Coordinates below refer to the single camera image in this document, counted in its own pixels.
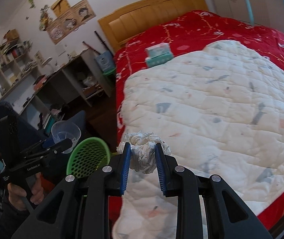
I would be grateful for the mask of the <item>person's left hand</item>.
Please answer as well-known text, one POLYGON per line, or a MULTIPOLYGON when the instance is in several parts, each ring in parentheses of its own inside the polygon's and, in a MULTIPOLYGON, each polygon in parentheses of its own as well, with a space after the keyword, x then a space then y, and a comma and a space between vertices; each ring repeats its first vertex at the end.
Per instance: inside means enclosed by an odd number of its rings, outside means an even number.
MULTIPOLYGON (((30 202, 35 205, 39 205, 43 201, 45 195, 41 182, 41 173, 35 174, 35 177, 35 183, 31 188, 32 197, 30 198, 30 202)), ((27 210, 26 204, 22 201, 22 198, 27 196, 27 192, 23 188, 18 185, 9 183, 8 192, 9 202, 14 208, 19 211, 27 210)))

